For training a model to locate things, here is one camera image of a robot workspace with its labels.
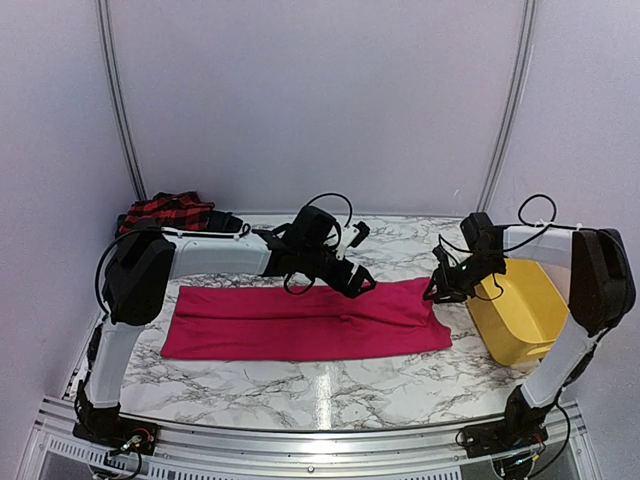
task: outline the metal pole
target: metal pole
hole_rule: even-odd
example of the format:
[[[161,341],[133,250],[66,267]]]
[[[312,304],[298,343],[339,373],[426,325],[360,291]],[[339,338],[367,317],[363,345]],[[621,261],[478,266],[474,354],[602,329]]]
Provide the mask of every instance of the metal pole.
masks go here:
[[[98,27],[100,30],[100,41],[102,51],[104,53],[105,65],[107,67],[107,80],[109,84],[109,93],[111,103],[116,116],[116,126],[118,134],[122,142],[122,150],[124,152],[127,169],[131,178],[131,184],[138,200],[146,200],[147,192],[140,173],[140,165],[136,156],[136,149],[133,145],[131,137],[131,128],[127,120],[124,99],[122,96],[122,88],[120,85],[120,76],[118,74],[118,65],[116,62],[116,53],[113,42],[113,30],[111,28],[111,11],[107,0],[96,0],[98,9]]]
[[[504,159],[507,154],[511,129],[513,128],[518,104],[520,103],[522,91],[524,90],[527,68],[531,56],[533,29],[537,8],[536,3],[537,0],[525,0],[524,2],[522,25],[520,27],[520,39],[518,41],[518,51],[513,67],[513,75],[511,77],[511,86],[509,88],[507,104],[505,105],[504,115],[502,117],[502,124],[500,125],[500,131],[493,150],[493,156],[491,157],[491,163],[489,164],[489,169],[487,170],[480,198],[478,199],[478,212],[484,212],[489,208],[489,204],[493,198],[496,185],[498,184],[500,171],[502,170],[502,165],[504,164]]]

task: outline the metal frame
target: metal frame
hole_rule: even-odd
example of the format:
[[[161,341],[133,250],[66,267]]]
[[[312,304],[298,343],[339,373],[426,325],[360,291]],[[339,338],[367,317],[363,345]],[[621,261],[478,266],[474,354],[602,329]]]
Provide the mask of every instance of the metal frame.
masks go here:
[[[505,105],[502,123],[496,139],[491,162],[483,183],[480,198],[478,199],[477,211],[486,211],[487,208],[489,208],[502,165],[504,164],[516,110],[520,103],[526,82],[530,53],[532,49],[536,6],[537,0],[524,0],[520,38],[518,41],[518,50],[514,63],[513,74],[511,77],[511,85],[507,96],[507,103]],[[98,26],[100,30],[102,50],[104,53],[109,92],[116,116],[118,133],[127,163],[127,169],[129,171],[129,176],[131,178],[136,198],[138,200],[146,200],[148,197],[144,185],[144,178],[140,171],[140,164],[136,155],[136,149],[133,143],[131,128],[129,127],[122,94],[109,1],[96,0],[96,7],[98,11]]]
[[[491,199],[498,184],[500,171],[507,156],[509,138],[515,121],[516,112],[522,98],[524,86],[527,79],[527,72],[531,59],[533,31],[535,26],[537,10],[537,0],[525,0],[522,12],[522,24],[520,27],[520,39],[518,41],[518,51],[513,66],[511,86],[507,96],[507,103],[502,116],[502,124],[493,149],[493,155],[487,170],[480,198],[478,199],[478,212],[485,212],[489,208]]]
[[[131,184],[136,198],[138,200],[146,200],[147,192],[144,186],[142,173],[140,172],[140,165],[138,163],[138,157],[136,156],[133,138],[131,137],[131,128],[129,127],[129,120],[127,119],[124,98],[122,96],[122,86],[120,84],[120,74],[118,72],[118,63],[116,61],[116,52],[113,41],[113,30],[111,28],[111,10],[109,9],[109,2],[107,0],[96,0],[96,8],[98,12],[100,41],[107,68],[106,73],[107,81],[109,83],[109,93],[116,116],[116,126],[122,143],[122,150],[125,161],[127,162],[127,169],[129,170],[129,176],[131,178]]]
[[[591,464],[592,454],[580,411],[575,403],[565,408],[571,418],[571,447],[581,478],[599,480],[597,469]],[[459,467],[490,460],[490,457],[468,459],[464,449],[455,443],[459,429],[496,418],[366,432],[240,430],[160,421],[156,453],[145,457],[140,478],[181,479],[200,475],[200,480],[209,477],[228,480],[313,477],[415,480],[425,477],[426,480],[430,474],[442,474],[444,479],[448,472],[454,472],[450,478],[455,479]],[[85,459],[95,466],[101,464],[106,447],[74,438],[71,435],[74,422],[71,402],[44,399],[18,480],[39,478],[47,452]],[[548,415],[548,444],[564,440],[565,423],[564,416],[557,410]],[[132,460],[126,457],[119,460],[128,463],[129,468],[133,466]]]

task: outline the cable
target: cable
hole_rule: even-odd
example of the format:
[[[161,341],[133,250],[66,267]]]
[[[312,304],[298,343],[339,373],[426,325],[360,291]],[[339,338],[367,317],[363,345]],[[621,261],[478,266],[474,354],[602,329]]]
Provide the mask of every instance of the cable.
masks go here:
[[[529,478],[535,478],[538,475],[540,475],[542,472],[544,472],[547,468],[549,468],[553,464],[553,462],[555,462],[556,460],[558,460],[558,458],[560,458],[562,453],[567,448],[567,445],[569,444],[569,440],[571,438],[571,419],[569,418],[569,414],[567,413],[567,411],[560,406],[560,404],[558,403],[557,400],[555,402],[555,406],[556,406],[556,408],[558,410],[560,410],[562,412],[562,414],[564,415],[565,420],[567,421],[567,436],[565,437],[564,442],[562,443],[562,446],[560,447],[560,450],[558,450],[558,453],[556,453],[553,456],[553,458],[549,461],[549,463],[547,463],[545,466],[543,466],[536,473],[534,473],[532,475],[529,475]]]
[[[502,294],[504,293],[504,288],[502,288],[502,286],[496,280],[496,274],[492,273],[491,276],[493,277],[493,284],[495,285],[496,288],[498,288],[500,290],[500,293],[497,296],[493,297],[493,298],[483,298],[480,295],[476,294],[476,298],[478,300],[482,300],[483,302],[493,302],[494,300],[499,299],[502,296]]]
[[[140,472],[142,471],[142,455],[135,448],[132,448],[131,451],[138,456],[138,465],[134,472],[127,476],[122,476],[122,474],[113,475],[110,472],[96,472],[93,470],[93,468],[91,468],[89,462],[86,462],[86,465],[89,468],[89,471],[91,472],[93,478],[98,478],[100,480],[134,480],[138,475],[140,475]]]
[[[527,227],[538,226],[534,223],[529,223],[524,218],[522,218],[522,211],[524,210],[524,208],[529,204],[529,202],[531,202],[532,200],[535,200],[536,198],[544,198],[551,204],[551,207],[553,208],[553,213],[551,214],[551,220],[549,220],[549,223],[555,222],[556,217],[558,216],[558,206],[556,205],[556,202],[549,195],[545,195],[544,193],[536,193],[534,195],[531,195],[524,202],[522,202],[522,205],[520,205],[520,208],[518,209],[518,220],[520,220],[520,223],[522,225],[526,225]]]
[[[347,218],[347,221],[344,224],[344,228],[349,227],[349,224],[351,223],[351,219],[353,218],[353,205],[351,204],[351,200],[349,200],[347,196],[343,195],[342,193],[336,193],[336,192],[321,193],[320,195],[316,195],[311,200],[309,200],[304,206],[308,207],[316,200],[320,200],[321,198],[324,198],[324,197],[338,197],[343,199],[347,203],[347,205],[349,206],[349,217]]]
[[[289,281],[291,280],[291,278],[293,277],[293,274],[290,273],[288,274],[285,278],[284,278],[284,289],[285,291],[289,294],[289,295],[293,295],[295,297],[298,297],[300,295],[304,295],[305,293],[307,293],[309,290],[311,290],[311,287],[313,287],[316,283],[315,278],[313,280],[311,280],[311,283],[309,285],[307,285],[306,287],[304,287],[303,290],[300,290],[299,292],[294,292],[293,290],[291,290],[289,288]]]

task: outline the white wall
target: white wall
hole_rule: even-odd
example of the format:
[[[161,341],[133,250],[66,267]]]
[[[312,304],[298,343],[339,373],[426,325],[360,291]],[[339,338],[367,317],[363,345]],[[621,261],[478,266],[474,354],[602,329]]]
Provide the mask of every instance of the white wall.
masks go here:
[[[560,222],[618,228],[640,282],[640,3],[542,0],[535,39],[491,215],[517,221],[519,204],[546,192]],[[605,338],[577,386],[605,479],[638,477],[639,312]]]
[[[97,308],[92,279],[133,201],[92,0],[0,6],[0,478],[59,394]]]
[[[150,194],[465,214],[498,134],[521,0],[112,0]]]

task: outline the metal base plate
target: metal base plate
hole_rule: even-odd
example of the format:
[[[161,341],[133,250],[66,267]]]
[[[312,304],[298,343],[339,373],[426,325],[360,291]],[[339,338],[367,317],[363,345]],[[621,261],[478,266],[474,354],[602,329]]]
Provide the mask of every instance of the metal base plate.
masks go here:
[[[504,421],[482,423],[480,425],[469,425],[462,428],[462,442],[460,445],[467,451],[469,458],[483,457],[485,455],[496,455],[509,451],[513,448],[523,448],[530,445],[538,445],[540,441],[549,438],[547,429],[544,427],[533,427],[526,437],[523,437],[517,445],[505,446],[501,441],[499,433],[504,430]]]
[[[122,422],[122,431],[126,432],[125,437],[131,438],[134,435],[141,435],[142,438],[145,438],[146,430],[151,435],[150,441],[145,441],[140,444],[140,447],[137,450],[142,455],[153,455],[153,452],[156,449],[156,443],[158,441],[158,425],[155,423],[144,422],[142,420],[133,420],[131,418],[120,417],[120,421]],[[73,426],[73,436],[76,438],[80,438],[82,440],[87,440],[88,442],[95,443],[98,445],[104,445],[106,447],[118,448],[122,446],[122,440],[119,439],[102,439],[93,435],[89,430],[87,430],[83,425],[76,423]]]

